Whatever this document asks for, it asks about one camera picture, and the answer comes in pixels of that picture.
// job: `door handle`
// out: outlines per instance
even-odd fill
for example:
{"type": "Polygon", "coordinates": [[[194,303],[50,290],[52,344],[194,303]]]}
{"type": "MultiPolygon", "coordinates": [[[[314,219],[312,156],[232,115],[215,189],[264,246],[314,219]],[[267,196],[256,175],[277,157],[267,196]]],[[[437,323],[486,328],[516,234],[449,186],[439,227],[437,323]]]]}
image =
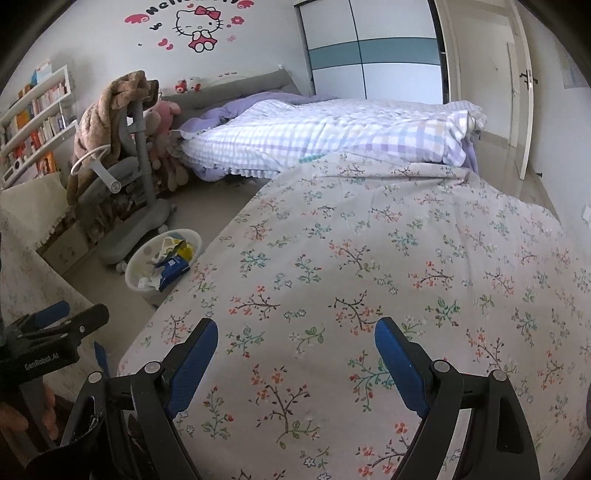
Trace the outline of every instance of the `door handle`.
{"type": "Polygon", "coordinates": [[[530,85],[533,87],[534,83],[538,85],[538,79],[534,78],[533,74],[529,70],[526,70],[525,73],[521,73],[519,78],[524,78],[524,82],[527,84],[527,89],[530,89],[530,85]]]}

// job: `chair base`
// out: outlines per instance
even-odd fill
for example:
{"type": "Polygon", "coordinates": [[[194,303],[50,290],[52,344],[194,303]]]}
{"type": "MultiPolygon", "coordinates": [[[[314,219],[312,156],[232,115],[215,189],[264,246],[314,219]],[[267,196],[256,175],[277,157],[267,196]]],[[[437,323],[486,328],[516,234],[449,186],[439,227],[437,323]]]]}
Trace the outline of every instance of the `chair base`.
{"type": "Polygon", "coordinates": [[[99,260],[105,265],[124,260],[146,233],[166,223],[171,211],[170,202],[157,199],[153,205],[135,212],[100,240],[96,246],[99,260]]]}

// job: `pink flower decal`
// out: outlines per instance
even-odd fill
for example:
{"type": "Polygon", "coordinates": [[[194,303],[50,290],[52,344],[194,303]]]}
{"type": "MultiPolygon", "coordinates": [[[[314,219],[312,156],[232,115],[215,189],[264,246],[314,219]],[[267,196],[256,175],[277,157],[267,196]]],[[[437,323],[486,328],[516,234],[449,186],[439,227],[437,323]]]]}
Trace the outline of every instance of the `pink flower decal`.
{"type": "Polygon", "coordinates": [[[146,14],[134,14],[130,15],[125,19],[125,23],[144,23],[147,22],[150,17],[146,14]]]}

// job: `gray headboard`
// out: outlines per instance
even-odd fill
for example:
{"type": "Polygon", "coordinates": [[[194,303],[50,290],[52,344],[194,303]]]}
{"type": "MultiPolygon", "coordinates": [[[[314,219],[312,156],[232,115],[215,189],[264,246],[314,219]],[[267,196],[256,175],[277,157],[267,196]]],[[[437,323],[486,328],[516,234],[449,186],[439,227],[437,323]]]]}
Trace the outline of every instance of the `gray headboard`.
{"type": "Polygon", "coordinates": [[[172,128],[175,129],[190,118],[201,116],[208,110],[225,105],[231,100],[272,90],[300,94],[290,74],[285,70],[277,70],[258,77],[214,85],[204,88],[200,92],[186,92],[162,97],[162,100],[176,102],[180,105],[182,113],[174,118],[172,128]]]}

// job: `checkered duvet cover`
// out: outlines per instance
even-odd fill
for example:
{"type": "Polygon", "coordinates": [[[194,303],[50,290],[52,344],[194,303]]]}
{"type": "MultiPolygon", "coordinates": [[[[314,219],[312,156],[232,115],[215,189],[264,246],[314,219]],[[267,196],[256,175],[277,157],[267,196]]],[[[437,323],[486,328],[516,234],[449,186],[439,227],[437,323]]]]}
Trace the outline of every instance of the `checkered duvet cover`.
{"type": "Polygon", "coordinates": [[[462,166],[462,141],[482,130],[480,107],[330,100],[290,105],[265,100],[225,125],[183,132],[176,156],[190,167],[273,178],[300,160],[335,151],[462,166]]]}

